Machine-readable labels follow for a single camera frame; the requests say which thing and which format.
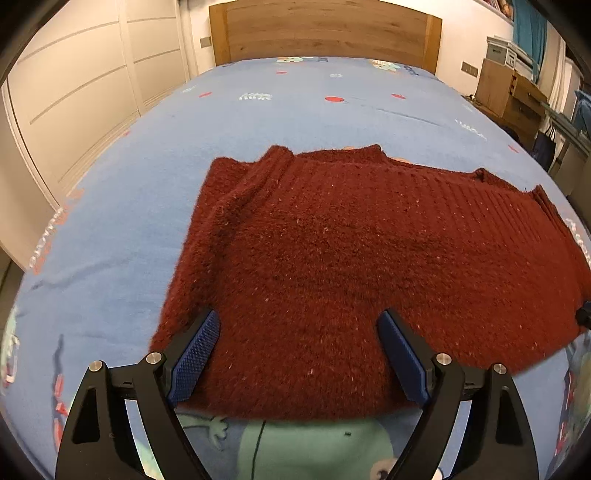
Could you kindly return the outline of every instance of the white wall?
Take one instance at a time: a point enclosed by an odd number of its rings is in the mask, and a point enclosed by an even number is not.
[[[53,214],[21,157],[0,95],[0,247],[23,270]]]
[[[189,0],[199,73],[215,66],[213,49],[201,48],[199,39],[211,35],[208,8],[216,3],[221,2]],[[478,79],[462,71],[462,62],[468,62],[480,71],[486,55],[486,37],[513,38],[512,23],[479,0],[392,0],[391,3],[443,19],[436,75],[463,95],[476,92]]]

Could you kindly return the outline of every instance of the bolt head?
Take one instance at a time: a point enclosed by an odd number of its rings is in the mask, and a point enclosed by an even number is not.
[[[146,361],[150,365],[155,365],[162,360],[162,354],[159,352],[152,352],[146,355]]]
[[[438,353],[436,359],[437,362],[439,362],[442,365],[449,365],[450,363],[452,363],[452,357],[450,357],[446,353]]]
[[[98,372],[101,368],[103,368],[103,362],[100,360],[95,360],[88,366],[88,370],[91,372]]]
[[[507,367],[503,364],[495,364],[495,366],[492,368],[499,375],[505,375],[507,373]]]

